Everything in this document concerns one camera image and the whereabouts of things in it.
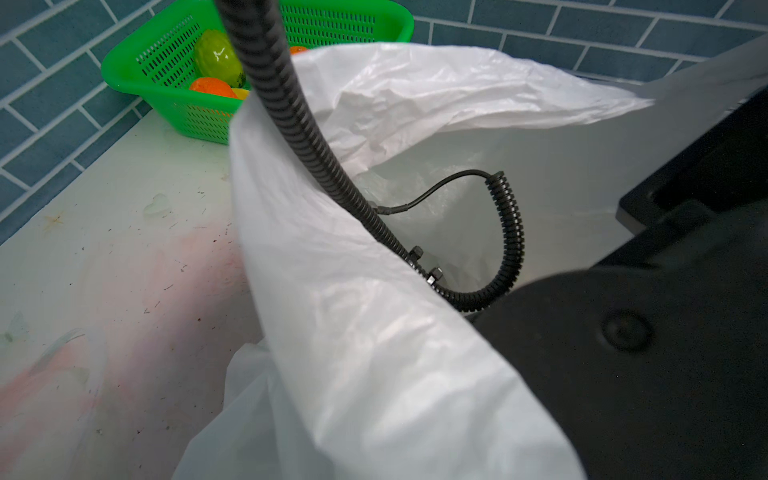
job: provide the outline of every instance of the white countertop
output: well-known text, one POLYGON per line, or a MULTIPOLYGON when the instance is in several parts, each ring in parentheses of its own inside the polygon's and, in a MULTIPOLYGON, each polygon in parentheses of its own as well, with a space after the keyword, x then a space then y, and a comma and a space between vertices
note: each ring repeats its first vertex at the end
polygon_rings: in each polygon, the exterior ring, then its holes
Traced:
POLYGON ((152 111, 0 246, 3 478, 170 478, 262 336, 231 215, 152 111))

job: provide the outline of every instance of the green fruit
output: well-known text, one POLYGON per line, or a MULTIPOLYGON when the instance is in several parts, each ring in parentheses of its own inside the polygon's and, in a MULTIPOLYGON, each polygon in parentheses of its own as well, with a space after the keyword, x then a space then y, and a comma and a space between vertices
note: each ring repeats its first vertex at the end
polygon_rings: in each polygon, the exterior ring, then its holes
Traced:
POLYGON ((232 88, 245 84, 243 66, 235 56, 227 34, 206 30, 194 44, 194 64, 201 77, 223 80, 232 88))

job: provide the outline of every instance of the orange fruit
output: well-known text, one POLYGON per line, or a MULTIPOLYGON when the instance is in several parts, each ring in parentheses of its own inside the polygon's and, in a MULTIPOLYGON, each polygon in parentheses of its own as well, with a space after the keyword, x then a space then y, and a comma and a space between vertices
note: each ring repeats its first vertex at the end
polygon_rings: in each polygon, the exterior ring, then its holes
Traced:
POLYGON ((192 82, 190 90, 221 97, 237 98, 235 92, 224 80, 213 77, 202 77, 192 82))

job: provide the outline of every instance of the green basket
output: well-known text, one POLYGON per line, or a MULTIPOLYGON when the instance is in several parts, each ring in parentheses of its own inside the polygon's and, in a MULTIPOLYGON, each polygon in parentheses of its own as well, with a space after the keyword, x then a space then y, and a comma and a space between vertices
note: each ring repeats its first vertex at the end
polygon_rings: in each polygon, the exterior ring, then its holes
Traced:
MULTIPOLYGON (((280 11, 291 46, 410 41, 413 35, 411 14, 389 0, 283 0, 280 11)), ((209 28, 224 30, 212 0, 177 0, 113 48, 101 75, 113 89, 143 97, 179 133, 225 144, 242 101, 188 90, 199 76, 194 44, 209 28)))

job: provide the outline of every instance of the black corrugated tube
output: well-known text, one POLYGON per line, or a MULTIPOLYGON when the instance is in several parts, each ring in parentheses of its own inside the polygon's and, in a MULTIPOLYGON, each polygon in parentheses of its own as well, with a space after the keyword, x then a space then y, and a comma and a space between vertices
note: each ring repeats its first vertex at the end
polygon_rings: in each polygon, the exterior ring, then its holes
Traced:
MULTIPOLYGON (((320 132, 293 70, 278 4, 274 0, 216 0, 216 7, 251 88, 306 169, 376 240, 429 278, 349 179, 320 132)), ((498 273, 486 287, 470 293, 432 283, 437 293, 462 312, 481 310, 507 293, 522 262, 522 222, 509 183, 503 172, 488 175, 485 183, 502 219, 504 257, 498 273)))

